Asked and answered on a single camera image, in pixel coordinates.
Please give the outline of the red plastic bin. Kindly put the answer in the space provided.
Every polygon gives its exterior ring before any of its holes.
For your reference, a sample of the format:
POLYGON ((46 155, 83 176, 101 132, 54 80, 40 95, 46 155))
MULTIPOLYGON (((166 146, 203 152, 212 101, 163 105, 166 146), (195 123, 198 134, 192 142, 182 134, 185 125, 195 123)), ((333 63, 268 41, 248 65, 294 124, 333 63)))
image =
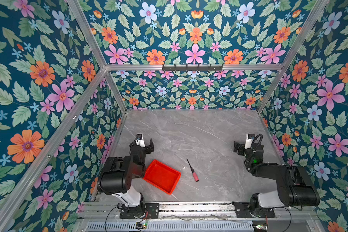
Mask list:
POLYGON ((171 195, 180 178, 179 171, 155 159, 148 166, 143 180, 171 195))

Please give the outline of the aluminium front mounting rail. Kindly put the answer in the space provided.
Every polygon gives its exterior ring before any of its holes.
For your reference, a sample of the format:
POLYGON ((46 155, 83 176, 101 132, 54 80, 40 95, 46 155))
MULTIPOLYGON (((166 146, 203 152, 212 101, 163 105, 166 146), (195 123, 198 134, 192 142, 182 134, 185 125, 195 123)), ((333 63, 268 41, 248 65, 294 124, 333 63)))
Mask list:
MULTIPOLYGON (((219 219, 219 220, 241 220, 253 219, 264 220, 267 217, 261 218, 237 218, 235 207, 230 201, 223 202, 157 202, 160 204, 159 217, 157 219, 174 218, 174 219, 219 219)), ((119 219, 120 211, 115 208, 117 202, 91 202, 84 204, 84 210, 79 213, 79 218, 82 219, 102 219, 104 216, 112 216, 112 219, 119 219)), ((273 208, 275 218, 267 218, 272 220, 309 220, 319 219, 314 207, 284 207, 273 208)))

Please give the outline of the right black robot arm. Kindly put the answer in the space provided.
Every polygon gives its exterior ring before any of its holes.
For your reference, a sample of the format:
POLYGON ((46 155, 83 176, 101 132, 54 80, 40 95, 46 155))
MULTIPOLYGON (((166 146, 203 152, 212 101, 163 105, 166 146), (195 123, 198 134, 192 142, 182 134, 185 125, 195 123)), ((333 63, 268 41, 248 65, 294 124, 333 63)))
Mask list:
POLYGON ((234 152, 244 156, 246 170, 254 177, 271 179, 276 182, 276 190, 254 193, 248 204, 233 202, 238 217, 275 217, 274 209, 289 206, 318 206, 320 196, 303 167, 286 166, 263 162, 264 146, 252 142, 245 144, 234 142, 234 152))

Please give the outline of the black wall hook rail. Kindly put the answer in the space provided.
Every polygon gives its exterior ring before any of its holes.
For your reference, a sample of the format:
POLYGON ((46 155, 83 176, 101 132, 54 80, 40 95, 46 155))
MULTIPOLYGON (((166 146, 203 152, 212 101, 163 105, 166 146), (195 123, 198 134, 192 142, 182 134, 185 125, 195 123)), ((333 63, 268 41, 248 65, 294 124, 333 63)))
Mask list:
POLYGON ((163 71, 200 71, 200 72, 209 72, 209 71, 222 71, 223 65, 212 65, 212 64, 181 64, 181 65, 162 65, 163 71))

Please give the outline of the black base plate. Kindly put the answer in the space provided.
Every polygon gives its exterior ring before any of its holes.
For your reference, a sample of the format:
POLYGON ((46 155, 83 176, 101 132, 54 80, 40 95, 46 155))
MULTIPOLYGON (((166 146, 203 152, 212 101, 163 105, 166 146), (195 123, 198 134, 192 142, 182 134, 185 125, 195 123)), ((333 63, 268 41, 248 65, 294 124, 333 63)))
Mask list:
POLYGON ((159 203, 145 203, 140 206, 126 208, 120 211, 120 219, 157 219, 159 217, 159 203))
POLYGON ((263 208, 258 203, 242 203, 232 202, 235 207, 235 213, 237 218, 275 218, 275 212, 272 208, 263 208))

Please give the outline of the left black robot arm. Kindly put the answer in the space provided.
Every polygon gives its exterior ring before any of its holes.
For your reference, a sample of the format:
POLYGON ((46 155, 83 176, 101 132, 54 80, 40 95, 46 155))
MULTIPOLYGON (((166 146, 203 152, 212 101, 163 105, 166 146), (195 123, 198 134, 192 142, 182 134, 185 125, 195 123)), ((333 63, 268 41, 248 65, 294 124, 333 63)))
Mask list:
POLYGON ((132 180, 145 176, 146 155, 154 151, 154 143, 150 140, 146 145, 140 136, 137 135, 130 143, 128 156, 107 158, 97 179, 99 193, 112 195, 120 200, 117 209, 121 210, 121 216, 126 213, 134 218, 142 218, 148 213, 143 194, 135 190, 132 180))

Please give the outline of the pink handled screwdriver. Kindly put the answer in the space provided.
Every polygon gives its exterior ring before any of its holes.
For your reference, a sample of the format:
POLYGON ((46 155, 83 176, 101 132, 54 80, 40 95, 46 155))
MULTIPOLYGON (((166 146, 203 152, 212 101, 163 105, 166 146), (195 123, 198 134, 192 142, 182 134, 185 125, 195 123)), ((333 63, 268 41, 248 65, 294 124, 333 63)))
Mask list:
POLYGON ((192 166, 191 166, 189 160, 187 160, 187 163, 188 163, 188 165, 189 165, 189 167, 190 167, 190 170, 191 170, 191 172, 192 172, 192 176, 193 176, 195 182, 199 182, 199 178, 198 178, 196 172, 194 171, 194 169, 192 168, 192 166))

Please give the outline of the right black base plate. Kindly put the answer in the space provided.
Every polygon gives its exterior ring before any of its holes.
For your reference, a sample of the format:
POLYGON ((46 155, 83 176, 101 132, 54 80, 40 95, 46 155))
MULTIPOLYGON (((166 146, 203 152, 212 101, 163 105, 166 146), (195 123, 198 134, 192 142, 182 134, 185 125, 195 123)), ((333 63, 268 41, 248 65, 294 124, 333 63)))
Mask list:
POLYGON ((263 208, 258 203, 242 203, 232 202, 235 207, 235 213, 237 218, 275 218, 275 212, 272 208, 263 208))

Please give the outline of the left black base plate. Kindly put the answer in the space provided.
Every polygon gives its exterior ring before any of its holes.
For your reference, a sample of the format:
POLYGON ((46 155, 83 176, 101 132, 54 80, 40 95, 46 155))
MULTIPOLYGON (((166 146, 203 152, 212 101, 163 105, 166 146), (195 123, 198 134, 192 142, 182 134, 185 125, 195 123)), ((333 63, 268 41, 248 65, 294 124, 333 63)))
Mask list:
POLYGON ((120 219, 157 219, 159 217, 159 203, 145 203, 140 206, 126 208, 120 211, 120 219))

